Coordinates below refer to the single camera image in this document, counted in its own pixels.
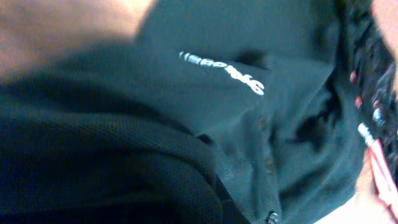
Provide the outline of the black polo shirt white logo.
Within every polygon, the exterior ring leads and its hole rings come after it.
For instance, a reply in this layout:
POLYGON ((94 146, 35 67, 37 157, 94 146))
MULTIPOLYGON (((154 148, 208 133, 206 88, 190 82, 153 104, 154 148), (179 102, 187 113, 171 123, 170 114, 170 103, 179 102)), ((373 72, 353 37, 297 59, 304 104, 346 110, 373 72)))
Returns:
POLYGON ((366 1, 2 1, 2 223, 315 223, 353 198, 366 1))

